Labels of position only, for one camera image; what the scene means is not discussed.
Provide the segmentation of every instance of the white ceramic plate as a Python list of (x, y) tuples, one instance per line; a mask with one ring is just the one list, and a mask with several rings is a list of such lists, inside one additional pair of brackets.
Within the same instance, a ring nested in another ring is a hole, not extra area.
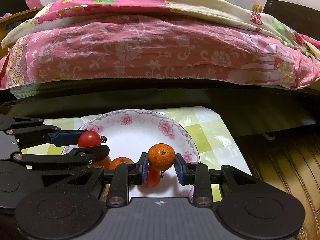
[[(169, 117), (148, 110), (124, 109), (102, 114), (79, 129), (94, 130), (107, 138), (111, 160), (127, 157), (137, 162), (142, 152), (157, 143), (170, 145), (187, 163), (200, 162), (196, 145), (190, 135)], [(77, 145), (66, 146), (62, 155)], [(192, 199), (193, 186), (181, 186), (174, 165), (165, 171), (160, 183), (151, 188), (131, 187), (131, 197), (179, 197)]]

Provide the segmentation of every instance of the tangerine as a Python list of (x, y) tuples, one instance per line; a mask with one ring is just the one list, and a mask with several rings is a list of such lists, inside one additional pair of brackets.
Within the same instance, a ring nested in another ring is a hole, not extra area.
[(105, 159), (103, 159), (101, 161), (96, 161), (93, 164), (89, 165), (88, 168), (91, 168), (96, 165), (101, 165), (101, 166), (103, 166), (103, 169), (106, 171), (109, 169), (110, 163), (111, 163), (111, 159), (109, 156), (107, 156)]
[(174, 159), (174, 150), (165, 143), (155, 144), (148, 151), (148, 163), (156, 171), (166, 171), (173, 165)]
[(118, 166), (119, 164), (128, 163), (128, 162), (133, 162), (133, 161), (127, 157), (116, 158), (110, 163), (109, 170), (114, 170), (116, 166)]

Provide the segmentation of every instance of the green and white checkered tablecloth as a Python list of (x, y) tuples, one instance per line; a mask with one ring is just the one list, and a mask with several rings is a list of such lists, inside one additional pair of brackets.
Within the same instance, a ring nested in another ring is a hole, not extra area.
[[(153, 111), (170, 117), (186, 129), (196, 144), (201, 162), (208, 165), (209, 169), (220, 169), (221, 165), (231, 165), (251, 174), (227, 127), (214, 111), (204, 107), (156, 109)], [(98, 114), (82, 118), (48, 119), (44, 120), (44, 123), (58, 126), (62, 130), (72, 130), (79, 129), (97, 116)], [(44, 144), (24, 149), (22, 152), (60, 155), (62, 150), (63, 147)], [(212, 185), (212, 194), (214, 201), (221, 200), (217, 185)]]

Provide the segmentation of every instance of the bed sheet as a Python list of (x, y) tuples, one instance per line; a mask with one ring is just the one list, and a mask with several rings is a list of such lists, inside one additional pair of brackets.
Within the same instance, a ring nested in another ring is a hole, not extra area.
[(26, 35), (1, 89), (90, 78), (199, 78), (303, 88), (320, 63), (270, 36), (181, 16), (107, 16)]

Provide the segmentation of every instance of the crosshair logo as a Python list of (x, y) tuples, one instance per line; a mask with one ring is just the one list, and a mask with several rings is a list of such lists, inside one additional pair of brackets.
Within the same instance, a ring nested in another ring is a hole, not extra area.
[(159, 200), (156, 202), (156, 204), (159, 205), (159, 206), (163, 205), (164, 203), (166, 203), (166, 202), (164, 202), (164, 201), (161, 200), (161, 199), (159, 199)]

